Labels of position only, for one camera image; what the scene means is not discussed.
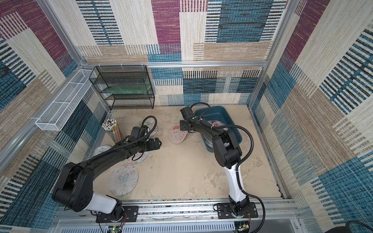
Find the black cable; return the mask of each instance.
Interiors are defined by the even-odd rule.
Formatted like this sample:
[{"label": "black cable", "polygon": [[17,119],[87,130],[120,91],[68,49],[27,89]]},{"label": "black cable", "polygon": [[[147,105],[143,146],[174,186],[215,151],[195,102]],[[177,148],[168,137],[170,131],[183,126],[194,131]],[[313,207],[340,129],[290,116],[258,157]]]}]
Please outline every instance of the black cable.
[{"label": "black cable", "polygon": [[104,233],[104,230],[101,228],[100,221],[98,222],[98,225],[100,226],[101,232]]},{"label": "black cable", "polygon": [[[92,213],[92,210],[90,210],[90,212],[91,212],[91,214],[92,214],[93,216],[97,216],[97,212],[96,212],[96,211],[95,211],[96,214],[93,214],[93,213]],[[100,221],[98,221],[98,225],[100,226],[101,232],[104,233],[104,230],[102,229],[102,227],[101,227],[101,225],[100,225]]]},{"label": "black cable", "polygon": [[104,156],[104,155],[106,155],[106,154],[108,154],[108,153],[111,153],[111,152],[117,151],[117,150],[119,150],[119,149],[121,149],[121,148],[123,148],[123,147],[129,146],[129,145],[132,145],[132,144],[138,143],[139,141],[144,140],[144,139],[146,139],[147,137],[149,137],[149,135],[150,135],[150,134],[151,134],[151,133],[156,129],[156,126],[157,126],[157,118],[156,118],[155,116],[147,116],[147,117],[145,117],[145,119],[142,121],[142,124],[141,124],[141,125],[143,125],[144,122],[145,122],[145,120],[148,119],[148,118],[153,118],[153,119],[154,119],[154,126],[153,126],[153,128],[150,130],[150,132],[149,132],[148,134],[146,134],[146,135],[144,135],[142,138],[139,138],[139,139],[137,139],[136,141],[130,142],[130,143],[126,144],[126,145],[123,145],[123,146],[117,147],[117,148],[115,148],[115,149],[111,148],[111,149],[109,149],[109,150],[107,150],[107,151],[104,151],[104,152],[102,152],[102,153],[100,153],[100,154],[98,154],[98,155],[92,157],[92,158],[90,159],[90,161],[92,162],[92,161],[94,161],[94,160],[96,160],[96,159],[98,159],[98,158],[101,158],[102,156]]},{"label": "black cable", "polygon": [[208,103],[205,103],[205,102],[198,102],[198,103],[194,103],[194,104],[192,104],[192,105],[190,106],[190,108],[192,108],[192,107],[195,106],[196,104],[204,104],[204,105],[206,105],[206,106],[209,107],[206,111],[204,111],[204,112],[199,116],[199,118],[201,119],[202,116],[203,116],[206,112],[208,112],[208,111],[211,109],[211,106],[210,106]]},{"label": "black cable", "polygon": [[212,129],[222,129],[222,128],[226,128],[226,127],[234,127],[234,128],[238,128],[238,129],[240,129],[240,130],[243,130],[248,136],[249,136],[249,138],[250,138],[250,149],[249,149],[249,152],[245,155],[245,157],[243,158],[243,159],[241,159],[241,161],[240,162],[238,162],[237,163],[237,165],[236,165],[236,177],[237,177],[237,182],[238,182],[238,187],[239,187],[239,189],[242,191],[242,193],[244,193],[246,196],[250,196],[250,197],[252,197],[252,198],[256,198],[256,199],[258,199],[258,201],[260,202],[260,204],[261,204],[261,206],[262,206],[262,208],[263,208],[263,216],[262,216],[262,219],[261,219],[261,222],[260,222],[260,225],[258,226],[258,228],[255,230],[255,231],[253,231],[253,232],[251,232],[251,233],[256,233],[256,232],[258,232],[260,229],[261,229],[261,227],[263,226],[263,224],[264,224],[264,220],[265,220],[265,218],[266,218],[266,210],[265,210],[265,208],[264,208],[264,204],[263,204],[263,201],[259,198],[259,197],[257,197],[257,196],[255,196],[255,195],[252,195],[252,194],[249,194],[249,193],[247,193],[243,188],[242,188],[242,186],[241,186],[241,183],[240,183],[240,180],[239,180],[239,172],[238,172],[238,168],[239,168],[239,166],[251,155],[251,153],[253,152],[253,149],[254,149],[254,139],[253,139],[253,137],[252,137],[252,135],[251,135],[251,133],[247,130],[247,129],[245,129],[244,127],[242,127],[242,126],[239,126],[239,125],[223,125],[223,126],[213,126],[213,127],[211,127]]},{"label": "black cable", "polygon": [[129,138],[129,135],[125,136],[124,139],[123,139],[123,141],[126,141],[127,138]]},{"label": "black cable", "polygon": [[142,153],[142,154],[140,155],[140,157],[138,157],[138,158],[137,158],[137,159],[135,159],[135,160],[134,160],[134,158],[135,158],[135,155],[136,155],[136,154],[134,154],[134,156],[132,157],[132,161],[136,161],[136,160],[139,160],[139,159],[140,159],[140,158],[141,158],[141,157],[142,157],[142,156],[144,155],[144,153],[145,153],[145,152],[143,152],[143,153]]},{"label": "black cable", "polygon": [[204,105],[207,105],[209,108],[210,108],[210,105],[205,103],[205,102],[197,102],[197,103],[194,103],[190,106],[190,108],[192,108],[193,106],[197,105],[197,104],[204,104]]},{"label": "black cable", "polygon": [[369,230],[371,230],[371,231],[373,232],[373,228],[372,228],[372,227],[368,226],[368,225],[365,224],[365,223],[359,222],[359,221],[347,221],[347,222],[346,222],[346,227],[348,227],[350,230],[351,230],[351,228],[350,228],[350,225],[351,225],[351,224],[358,224],[358,225],[361,225],[361,226],[363,226],[363,227],[365,227],[365,228],[367,228],[367,229],[369,229]]}]

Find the aluminum rail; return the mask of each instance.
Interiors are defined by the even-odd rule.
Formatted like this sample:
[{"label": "aluminum rail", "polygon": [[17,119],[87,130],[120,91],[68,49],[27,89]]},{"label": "aluminum rail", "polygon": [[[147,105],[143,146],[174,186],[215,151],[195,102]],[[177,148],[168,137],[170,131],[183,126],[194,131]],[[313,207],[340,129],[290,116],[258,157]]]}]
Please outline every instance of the aluminum rail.
[{"label": "aluminum rail", "polygon": [[[252,218],[251,220],[261,221],[262,207],[258,200],[252,198],[251,201],[255,202],[259,214],[258,218]],[[262,198],[262,201],[266,208],[267,220],[301,218],[292,199]],[[229,199],[124,201],[123,206],[139,206],[137,221],[127,224],[227,221],[219,219],[217,212],[213,209],[214,204],[220,202],[229,202]],[[97,225],[95,219],[96,217],[91,215],[89,211],[64,211],[64,207],[59,207],[51,227],[95,226]]]},{"label": "aluminum rail", "polygon": [[85,69],[93,69],[95,66],[130,66],[144,65],[148,68],[182,68],[182,67],[250,67],[266,66],[266,60],[248,61],[211,61],[211,62],[98,62],[83,64]]}]

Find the white wire mesh basket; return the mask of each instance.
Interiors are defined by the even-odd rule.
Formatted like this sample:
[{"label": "white wire mesh basket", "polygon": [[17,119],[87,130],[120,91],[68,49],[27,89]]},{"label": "white wire mesh basket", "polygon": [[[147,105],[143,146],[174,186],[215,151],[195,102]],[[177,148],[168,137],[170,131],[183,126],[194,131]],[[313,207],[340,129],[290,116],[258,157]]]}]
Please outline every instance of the white wire mesh basket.
[{"label": "white wire mesh basket", "polygon": [[92,83],[92,70],[81,69],[43,112],[35,124],[41,130],[61,131]]}]

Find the white round plate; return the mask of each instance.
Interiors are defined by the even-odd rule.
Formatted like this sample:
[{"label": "white round plate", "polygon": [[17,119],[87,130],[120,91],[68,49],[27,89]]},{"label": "white round plate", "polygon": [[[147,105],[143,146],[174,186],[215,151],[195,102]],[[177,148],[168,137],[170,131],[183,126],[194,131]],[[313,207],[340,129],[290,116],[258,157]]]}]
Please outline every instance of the white round plate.
[{"label": "white round plate", "polygon": [[180,124],[174,125],[170,132],[168,133],[168,139],[173,144],[179,144],[184,141],[185,137],[187,136],[187,131],[180,130]]},{"label": "white round plate", "polygon": [[107,185],[114,196],[124,196],[135,188],[138,178],[137,169],[131,164],[124,163],[112,171]]}]

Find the red wire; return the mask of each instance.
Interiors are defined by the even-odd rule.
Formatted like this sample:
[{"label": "red wire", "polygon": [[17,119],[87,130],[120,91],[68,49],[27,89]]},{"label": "red wire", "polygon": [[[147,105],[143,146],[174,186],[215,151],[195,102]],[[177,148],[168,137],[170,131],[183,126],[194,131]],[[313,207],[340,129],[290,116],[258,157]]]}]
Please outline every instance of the red wire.
[{"label": "red wire", "polygon": [[251,221],[251,216],[249,214],[249,211],[246,211],[247,212],[247,215],[249,215],[249,225],[250,225],[250,221]]},{"label": "red wire", "polygon": [[124,220],[122,221],[122,223],[120,224],[120,227],[122,228],[123,227],[123,223],[126,221],[127,219],[127,213],[124,213],[126,216],[124,217]]}]

